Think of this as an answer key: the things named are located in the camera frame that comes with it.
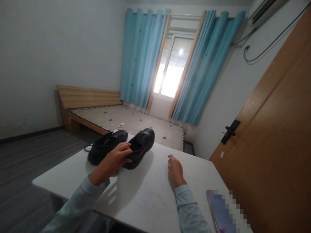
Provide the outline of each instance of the window sill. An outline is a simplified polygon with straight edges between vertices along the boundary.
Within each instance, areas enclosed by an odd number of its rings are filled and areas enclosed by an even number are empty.
[[[159,93],[156,93],[156,92],[153,93],[153,96],[158,98],[158,99],[163,99],[163,100],[167,100],[167,101],[171,101],[171,102],[174,100],[174,98],[172,98],[172,97],[169,97],[169,96],[166,96],[166,95],[162,95],[162,94],[159,94]]]

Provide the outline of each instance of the table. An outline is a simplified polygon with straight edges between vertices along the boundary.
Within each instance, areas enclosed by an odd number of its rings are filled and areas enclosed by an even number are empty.
[[[48,192],[69,199],[96,167],[82,150],[33,180]],[[168,155],[182,164],[184,178],[198,206],[215,232],[206,190],[228,189],[212,162],[154,143],[134,170],[121,169],[99,198],[96,212],[145,232],[180,232],[175,189],[168,178]]]

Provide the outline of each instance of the air conditioner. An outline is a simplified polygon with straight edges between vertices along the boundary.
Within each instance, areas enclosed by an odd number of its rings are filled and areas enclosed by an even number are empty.
[[[255,0],[249,11],[248,20],[258,28],[266,22],[288,0]]]

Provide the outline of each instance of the wooden bed frame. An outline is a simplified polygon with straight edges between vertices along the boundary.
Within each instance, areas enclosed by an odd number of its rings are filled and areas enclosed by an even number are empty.
[[[80,131],[80,124],[82,124],[100,134],[105,135],[108,133],[107,130],[68,112],[66,109],[120,105],[122,104],[120,92],[60,85],[57,85],[57,89],[61,99],[65,130],[73,134],[78,133]]]

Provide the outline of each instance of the mattress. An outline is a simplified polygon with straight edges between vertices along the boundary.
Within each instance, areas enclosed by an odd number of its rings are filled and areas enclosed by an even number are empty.
[[[140,130],[151,128],[155,132],[155,142],[183,150],[184,129],[164,120],[136,111],[123,105],[73,109],[71,112],[107,131],[126,130],[136,135]]]

